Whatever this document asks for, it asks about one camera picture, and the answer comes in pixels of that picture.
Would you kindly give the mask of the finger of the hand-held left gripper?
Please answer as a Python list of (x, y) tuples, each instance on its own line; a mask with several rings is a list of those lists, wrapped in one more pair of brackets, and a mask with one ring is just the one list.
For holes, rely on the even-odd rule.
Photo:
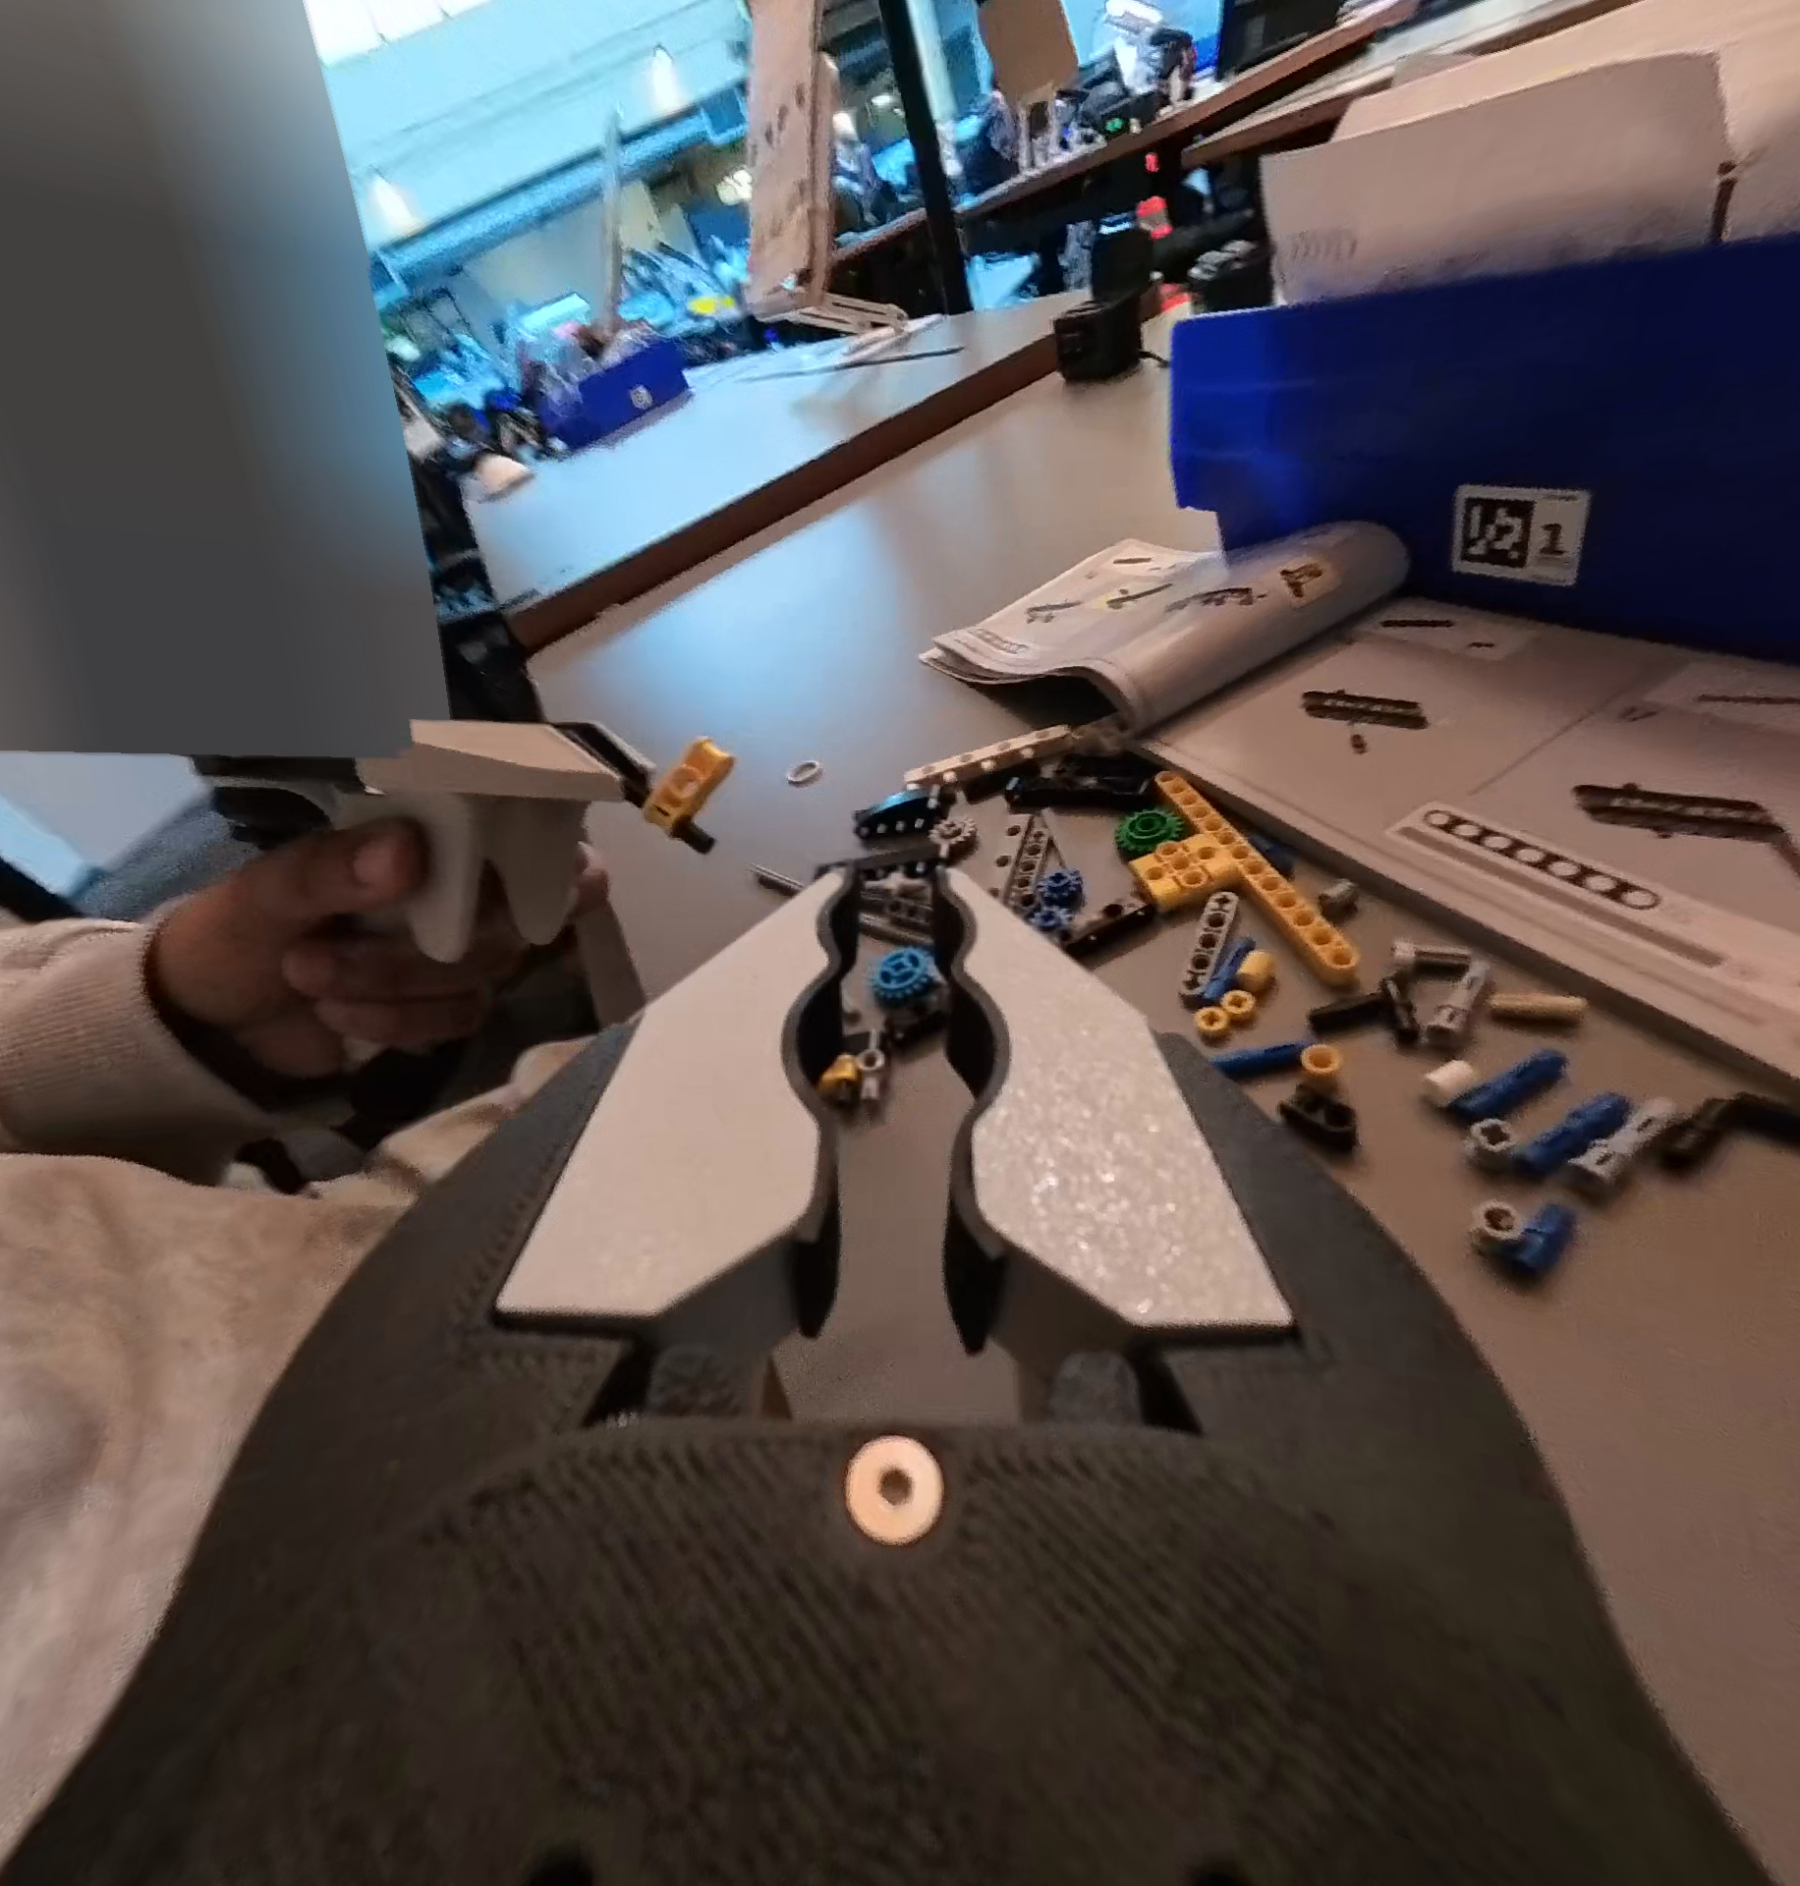
[(513, 806), (626, 805), (633, 783), (603, 758), (543, 723), (413, 721), (389, 758), (359, 760), (359, 786), (395, 805), (480, 800)]

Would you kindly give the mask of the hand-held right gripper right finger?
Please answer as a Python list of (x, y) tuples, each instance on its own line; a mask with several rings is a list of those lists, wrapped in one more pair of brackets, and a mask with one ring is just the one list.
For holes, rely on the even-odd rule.
[(1186, 1367), (1298, 1365), (1298, 1322), (1189, 1088), (1142, 1014), (960, 870), (935, 883), (963, 1085), (943, 1295), (1020, 1423), (1194, 1423)]

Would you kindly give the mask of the yellow lego connector black pin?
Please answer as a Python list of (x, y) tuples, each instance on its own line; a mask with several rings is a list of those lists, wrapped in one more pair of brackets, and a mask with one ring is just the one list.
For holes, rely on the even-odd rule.
[(735, 768), (735, 753), (711, 737), (696, 737), (671, 768), (658, 773), (638, 809), (642, 822), (700, 858), (708, 855), (714, 837), (704, 828), (703, 814)]

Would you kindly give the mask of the pile of lego pieces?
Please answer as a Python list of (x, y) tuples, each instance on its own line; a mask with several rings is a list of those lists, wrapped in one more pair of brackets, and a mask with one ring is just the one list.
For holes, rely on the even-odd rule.
[(870, 974), (891, 1043), (943, 1022), (926, 878), (963, 862), (1079, 962), (1176, 925), (1201, 1055), (1239, 1085), (1278, 1081), (1283, 1129), (1327, 1157), (1356, 1157), (1373, 1116), (1350, 1048), (1378, 1039), (1406, 1055), (1420, 1107), (1483, 1183), (1469, 1243), (1520, 1288), (1543, 1285), (1578, 1226), (1627, 1214), (1641, 1185), (1684, 1200), (1717, 1270), (1800, 1273), (1800, 1099), (1678, 1104), (1591, 1079), (1571, 1050), (1585, 995), (1500, 988), (1481, 948), (1395, 938), (1365, 954), (1352, 934), (1359, 883), (1302, 883), (1294, 851), (1108, 726), (891, 769), (851, 826), (872, 876), (866, 928), (893, 944)]

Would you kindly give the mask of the person's left forearm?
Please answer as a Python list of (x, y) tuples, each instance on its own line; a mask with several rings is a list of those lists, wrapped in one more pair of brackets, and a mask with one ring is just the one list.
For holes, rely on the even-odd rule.
[(0, 1154), (124, 1149), (158, 1124), (182, 1066), (148, 944), (124, 923), (0, 928)]

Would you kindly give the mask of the lego instruction booklet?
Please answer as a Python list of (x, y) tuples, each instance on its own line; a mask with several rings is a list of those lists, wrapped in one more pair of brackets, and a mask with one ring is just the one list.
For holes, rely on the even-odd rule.
[(1220, 806), (1800, 1084), (1800, 667), (1406, 592), (1376, 524), (1121, 538), (932, 639)]

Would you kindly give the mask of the person's left hand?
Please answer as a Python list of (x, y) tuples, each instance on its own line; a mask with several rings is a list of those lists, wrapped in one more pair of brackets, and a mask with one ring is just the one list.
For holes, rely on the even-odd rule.
[(410, 820), (291, 839), (164, 912), (148, 998), (194, 1059), (259, 1103), (342, 1075), (353, 1048), (463, 1041), (533, 946), (492, 887), (465, 954), (425, 955), (386, 928), (425, 876)]

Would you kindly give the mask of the black office chair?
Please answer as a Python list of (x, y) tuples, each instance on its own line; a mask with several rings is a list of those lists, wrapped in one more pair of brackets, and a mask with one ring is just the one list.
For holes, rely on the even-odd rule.
[(494, 592), (463, 501), (465, 460), (447, 447), (413, 455), (416, 514), (430, 576), (448, 716), (471, 723), (546, 721), (528, 657)]

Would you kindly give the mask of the long grey desk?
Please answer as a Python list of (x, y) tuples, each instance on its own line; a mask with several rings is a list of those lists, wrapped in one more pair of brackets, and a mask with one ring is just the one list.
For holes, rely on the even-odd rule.
[(1121, 528), (1209, 538), (1170, 496), (1168, 373), (1060, 380), (1054, 323), (1076, 303), (936, 318), (854, 361), (831, 343), (711, 367), (624, 435), (480, 501), (515, 640), (554, 654), (790, 533), (831, 582), (866, 557), (928, 628)]

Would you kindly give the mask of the small blue bin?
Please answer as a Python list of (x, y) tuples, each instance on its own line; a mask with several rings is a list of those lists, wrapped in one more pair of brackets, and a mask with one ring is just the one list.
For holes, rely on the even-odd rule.
[(624, 435), (681, 404), (687, 394), (680, 343), (654, 339), (616, 361), (589, 365), (581, 378), (554, 376), (534, 413), (544, 435), (571, 452)]

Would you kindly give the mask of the person's grey sweatshirt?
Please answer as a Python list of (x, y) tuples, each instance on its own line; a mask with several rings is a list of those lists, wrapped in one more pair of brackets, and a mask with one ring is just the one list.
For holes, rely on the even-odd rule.
[(253, 1130), (182, 1050), (136, 1142), (0, 1154), (0, 1864), (132, 1675), (303, 1337), (576, 1050), (526, 1050), (293, 1195), (221, 1179)]

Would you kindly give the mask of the cardboard sheet on stand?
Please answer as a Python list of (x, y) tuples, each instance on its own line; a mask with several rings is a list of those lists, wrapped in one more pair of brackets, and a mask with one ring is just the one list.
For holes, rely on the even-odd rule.
[(910, 332), (887, 302), (831, 287), (838, 72), (821, 48), (819, 1), (752, 6), (744, 166), (752, 179), (743, 306), (843, 337), (866, 359)]

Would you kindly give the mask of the black metal pole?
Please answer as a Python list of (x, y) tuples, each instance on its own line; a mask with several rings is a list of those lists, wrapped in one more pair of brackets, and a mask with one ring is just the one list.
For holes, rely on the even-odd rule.
[(932, 4), (914, 1), (878, 1), (878, 12), (887, 38), (887, 60), (913, 146), (920, 211), (935, 267), (936, 300), (941, 311), (948, 316), (970, 315), (972, 291), (966, 254), (941, 148), (935, 93), (928, 86), (926, 50), (939, 48), (935, 8)]

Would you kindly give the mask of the blue plastic bin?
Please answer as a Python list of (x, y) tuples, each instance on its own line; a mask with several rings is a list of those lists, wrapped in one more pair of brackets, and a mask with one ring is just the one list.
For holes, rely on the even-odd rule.
[(1173, 331), (1176, 501), (1455, 601), (1800, 666), (1800, 232)]

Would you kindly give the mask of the white cardboard box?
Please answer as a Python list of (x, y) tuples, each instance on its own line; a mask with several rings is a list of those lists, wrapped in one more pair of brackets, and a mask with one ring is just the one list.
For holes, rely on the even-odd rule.
[(1800, 232), (1800, 32), (1412, 106), (1262, 166), (1283, 306)]

